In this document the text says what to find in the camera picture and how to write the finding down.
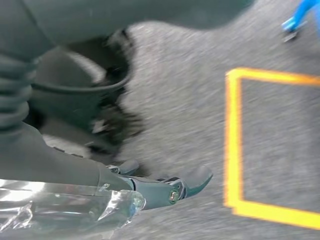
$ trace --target yellow square marking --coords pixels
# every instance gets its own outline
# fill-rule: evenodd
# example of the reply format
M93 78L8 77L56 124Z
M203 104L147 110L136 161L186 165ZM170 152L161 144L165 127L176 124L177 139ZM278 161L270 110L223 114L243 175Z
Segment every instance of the yellow square marking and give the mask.
M261 69L235 68L226 74L224 205L235 215L320 230L320 213L247 201L243 196L242 79L320 86L320 77Z

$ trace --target gray carpet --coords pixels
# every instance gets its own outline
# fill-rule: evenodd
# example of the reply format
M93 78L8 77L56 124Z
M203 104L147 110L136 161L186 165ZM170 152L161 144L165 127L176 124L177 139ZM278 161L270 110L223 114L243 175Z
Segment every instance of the gray carpet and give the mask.
M113 239L320 239L315 230L235 216L223 204L225 73L248 67L320 75L312 16L300 39L282 43L281 24L298 2L259 0L235 22L207 32L133 27L139 49L125 103L143 113L147 130L128 142L120 159L168 174L207 165L214 177L198 197L143 212ZM242 98L245 198L320 213L320 89L245 80ZM66 150L85 153L73 144Z

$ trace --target blue tool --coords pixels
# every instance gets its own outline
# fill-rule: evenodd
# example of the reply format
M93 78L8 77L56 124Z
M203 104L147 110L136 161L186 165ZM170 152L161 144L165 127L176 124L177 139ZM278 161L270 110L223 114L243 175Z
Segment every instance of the blue tool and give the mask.
M314 9L317 28L320 33L320 0L303 0L292 17L282 25L282 30L287 34L285 42L295 39L303 18L311 9Z

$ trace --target screw head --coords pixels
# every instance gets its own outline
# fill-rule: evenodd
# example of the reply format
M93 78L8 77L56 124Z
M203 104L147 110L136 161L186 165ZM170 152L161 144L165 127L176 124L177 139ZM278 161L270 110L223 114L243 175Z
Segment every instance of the screw head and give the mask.
M177 203L179 200L179 193L175 189L171 190L169 196L169 200L172 204Z

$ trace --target blue object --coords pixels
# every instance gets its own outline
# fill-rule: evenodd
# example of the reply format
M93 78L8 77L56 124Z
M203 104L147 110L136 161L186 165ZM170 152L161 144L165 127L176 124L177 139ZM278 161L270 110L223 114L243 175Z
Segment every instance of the blue object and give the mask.
M320 0L303 0L291 18L282 24L282 29L285 32L297 31L303 19L312 8L315 10L317 28L320 32Z

